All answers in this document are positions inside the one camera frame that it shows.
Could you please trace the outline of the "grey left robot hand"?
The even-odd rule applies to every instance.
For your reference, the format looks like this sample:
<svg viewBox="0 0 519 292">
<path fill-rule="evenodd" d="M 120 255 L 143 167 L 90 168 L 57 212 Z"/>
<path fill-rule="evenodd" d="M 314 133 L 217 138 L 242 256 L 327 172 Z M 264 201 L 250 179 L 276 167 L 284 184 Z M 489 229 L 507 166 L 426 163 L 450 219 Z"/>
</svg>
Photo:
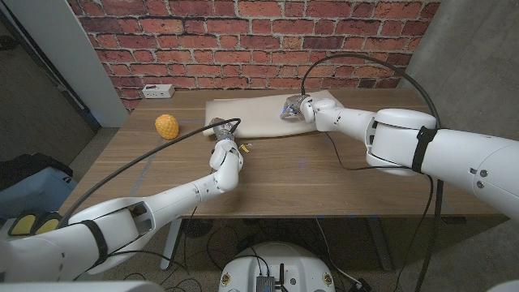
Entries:
<svg viewBox="0 0 519 292">
<path fill-rule="evenodd" d="M 212 133 L 216 136 L 217 141 L 234 140 L 234 133 L 231 131 L 233 125 L 230 122 L 224 123 L 222 118 L 213 118 L 210 123 L 214 124 Z"/>
</svg>

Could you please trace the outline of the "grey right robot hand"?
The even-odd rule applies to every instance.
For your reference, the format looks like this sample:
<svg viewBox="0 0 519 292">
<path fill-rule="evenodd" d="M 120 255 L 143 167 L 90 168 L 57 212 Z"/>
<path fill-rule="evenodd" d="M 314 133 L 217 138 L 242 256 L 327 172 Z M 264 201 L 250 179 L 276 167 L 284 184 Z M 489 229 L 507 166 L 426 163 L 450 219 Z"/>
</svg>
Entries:
<svg viewBox="0 0 519 292">
<path fill-rule="evenodd" d="M 302 103 L 309 98 L 307 94 L 297 94 L 288 97 L 285 100 L 283 109 L 281 110 L 280 119 L 286 118 L 301 118 L 303 116 L 301 111 Z"/>
</svg>

